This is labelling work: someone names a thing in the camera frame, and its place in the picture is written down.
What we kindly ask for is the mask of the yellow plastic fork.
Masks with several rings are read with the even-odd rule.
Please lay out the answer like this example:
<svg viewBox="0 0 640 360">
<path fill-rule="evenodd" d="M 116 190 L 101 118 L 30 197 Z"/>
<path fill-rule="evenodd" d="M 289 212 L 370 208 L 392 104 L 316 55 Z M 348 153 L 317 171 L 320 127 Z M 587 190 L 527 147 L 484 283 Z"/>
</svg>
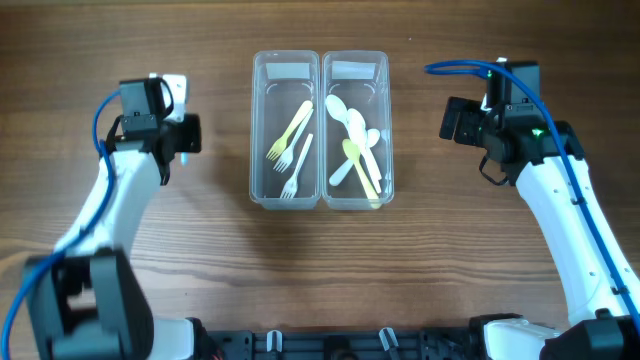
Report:
<svg viewBox="0 0 640 360">
<path fill-rule="evenodd" d="M 302 123 L 305 117 L 311 112 L 312 108 L 313 103 L 310 100 L 305 100 L 300 105 L 284 133 L 274 142 L 274 144 L 267 152 L 266 158 L 268 160 L 275 160 L 285 151 L 289 137 L 291 136 L 293 131 L 296 130 L 297 127 Z"/>
</svg>

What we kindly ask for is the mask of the yellow plastic spoon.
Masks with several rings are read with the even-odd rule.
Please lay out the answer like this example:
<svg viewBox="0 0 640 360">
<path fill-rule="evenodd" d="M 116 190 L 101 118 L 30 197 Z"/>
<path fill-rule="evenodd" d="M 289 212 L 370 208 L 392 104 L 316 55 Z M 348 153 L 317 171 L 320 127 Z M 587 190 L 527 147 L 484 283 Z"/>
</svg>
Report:
<svg viewBox="0 0 640 360">
<path fill-rule="evenodd" d="M 344 139 L 342 141 L 342 148 L 347 159 L 353 163 L 356 169 L 366 197 L 369 200 L 370 207 L 372 209 L 378 209 L 380 207 L 379 197 L 360 163 L 361 153 L 359 147 L 350 139 Z"/>
</svg>

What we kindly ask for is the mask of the thick white plastic spoon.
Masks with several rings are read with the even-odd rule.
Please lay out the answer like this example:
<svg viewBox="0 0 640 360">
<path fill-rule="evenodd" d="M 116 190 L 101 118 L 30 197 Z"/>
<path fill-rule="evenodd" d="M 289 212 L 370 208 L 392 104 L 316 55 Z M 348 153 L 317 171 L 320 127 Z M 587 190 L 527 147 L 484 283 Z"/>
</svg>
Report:
<svg viewBox="0 0 640 360">
<path fill-rule="evenodd" d="M 349 159 L 345 160 L 329 177 L 329 184 L 334 187 L 340 185 L 352 167 L 353 162 Z"/>
</svg>

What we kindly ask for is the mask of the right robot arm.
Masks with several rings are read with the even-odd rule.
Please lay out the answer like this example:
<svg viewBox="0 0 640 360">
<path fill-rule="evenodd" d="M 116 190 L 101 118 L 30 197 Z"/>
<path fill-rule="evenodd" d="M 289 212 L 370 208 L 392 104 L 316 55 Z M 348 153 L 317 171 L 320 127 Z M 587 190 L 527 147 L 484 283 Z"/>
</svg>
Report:
<svg viewBox="0 0 640 360">
<path fill-rule="evenodd" d="M 636 359 L 639 279 L 620 249 L 591 187 L 576 134 L 547 122 L 538 107 L 452 97 L 443 139 L 485 149 L 504 182 L 533 213 L 561 279 L 569 329 L 554 330 L 516 315 L 469 323 L 469 357 L 476 359 Z"/>
</svg>

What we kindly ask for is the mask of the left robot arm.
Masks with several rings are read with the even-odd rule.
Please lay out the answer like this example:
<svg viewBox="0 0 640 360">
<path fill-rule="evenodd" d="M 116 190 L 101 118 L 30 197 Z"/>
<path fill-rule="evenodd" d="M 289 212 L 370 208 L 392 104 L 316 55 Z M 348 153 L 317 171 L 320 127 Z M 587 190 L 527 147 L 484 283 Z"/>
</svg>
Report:
<svg viewBox="0 0 640 360">
<path fill-rule="evenodd" d="M 42 359 L 194 359 L 197 327 L 154 316 L 130 255 L 145 209 L 175 157 L 201 150 L 200 119 L 186 110 L 188 80 L 152 73 L 108 97 L 122 113 L 95 136 L 99 173 L 51 254 L 30 258 L 2 330 L 1 354 L 21 305 Z"/>
</svg>

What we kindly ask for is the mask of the left clear plastic container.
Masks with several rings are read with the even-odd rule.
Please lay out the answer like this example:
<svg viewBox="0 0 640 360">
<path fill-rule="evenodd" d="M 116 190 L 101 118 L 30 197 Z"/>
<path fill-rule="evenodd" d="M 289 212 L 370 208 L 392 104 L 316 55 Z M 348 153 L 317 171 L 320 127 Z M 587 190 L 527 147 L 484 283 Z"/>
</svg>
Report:
<svg viewBox="0 0 640 360">
<path fill-rule="evenodd" d="M 251 199 L 267 210 L 311 210 L 320 198 L 320 59 L 311 50 L 260 51 L 254 57 L 250 133 Z M 313 114 L 293 152 L 291 165 L 283 172 L 273 169 L 279 159 L 268 160 L 267 152 L 284 133 L 300 105 L 310 100 Z M 296 167 L 308 134 L 313 134 L 307 157 L 292 199 L 281 199 L 286 181 Z"/>
</svg>

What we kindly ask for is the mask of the clear plastic container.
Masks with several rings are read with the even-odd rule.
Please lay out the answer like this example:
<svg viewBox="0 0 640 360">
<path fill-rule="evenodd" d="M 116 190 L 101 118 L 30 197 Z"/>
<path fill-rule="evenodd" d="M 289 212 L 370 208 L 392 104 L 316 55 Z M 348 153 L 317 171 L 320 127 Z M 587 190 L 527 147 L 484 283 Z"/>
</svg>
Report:
<svg viewBox="0 0 640 360">
<path fill-rule="evenodd" d="M 325 99 L 338 96 L 347 110 L 358 110 L 366 123 L 366 131 L 375 128 L 380 139 L 371 148 L 382 179 L 378 194 L 380 207 L 394 197 L 393 142 L 390 98 L 389 62 L 380 51 L 332 51 L 323 57 L 321 120 L 321 180 L 322 197 L 336 210 L 374 210 L 370 207 L 356 169 L 350 169 L 340 185 L 329 184 L 329 177 L 347 160 L 342 141 L 350 139 L 348 128 L 334 120 L 327 112 Z M 365 145 L 360 149 L 360 163 L 372 183 Z"/>
<path fill-rule="evenodd" d="M 251 199 L 267 210 L 311 210 L 320 198 L 320 59 L 311 50 L 260 51 L 254 57 L 250 133 Z M 268 160 L 267 152 L 284 133 L 300 105 L 310 100 L 313 114 L 293 152 L 291 165 L 283 172 L 273 169 L 279 159 Z M 308 134 L 313 134 L 307 157 L 292 199 L 281 199 L 286 181 L 296 167 Z"/>
</svg>

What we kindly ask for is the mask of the right clear plastic container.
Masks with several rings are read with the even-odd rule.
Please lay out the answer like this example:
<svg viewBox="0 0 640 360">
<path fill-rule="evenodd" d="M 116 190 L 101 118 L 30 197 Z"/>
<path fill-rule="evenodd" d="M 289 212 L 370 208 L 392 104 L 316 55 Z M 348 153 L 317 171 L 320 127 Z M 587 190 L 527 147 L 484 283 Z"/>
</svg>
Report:
<svg viewBox="0 0 640 360">
<path fill-rule="evenodd" d="M 329 177 L 347 160 L 342 141 L 350 139 L 348 128 L 334 120 L 327 112 L 325 99 L 338 96 L 347 110 L 358 110 L 366 123 L 366 131 L 375 128 L 380 139 L 371 148 L 382 179 L 378 194 L 380 207 L 394 197 L 393 142 L 390 98 L 389 62 L 380 51 L 332 51 L 323 57 L 321 120 L 321 180 L 322 197 L 336 210 L 374 210 L 370 207 L 356 169 L 350 169 L 340 185 L 329 184 Z M 365 145 L 360 149 L 360 163 L 372 183 Z"/>
</svg>

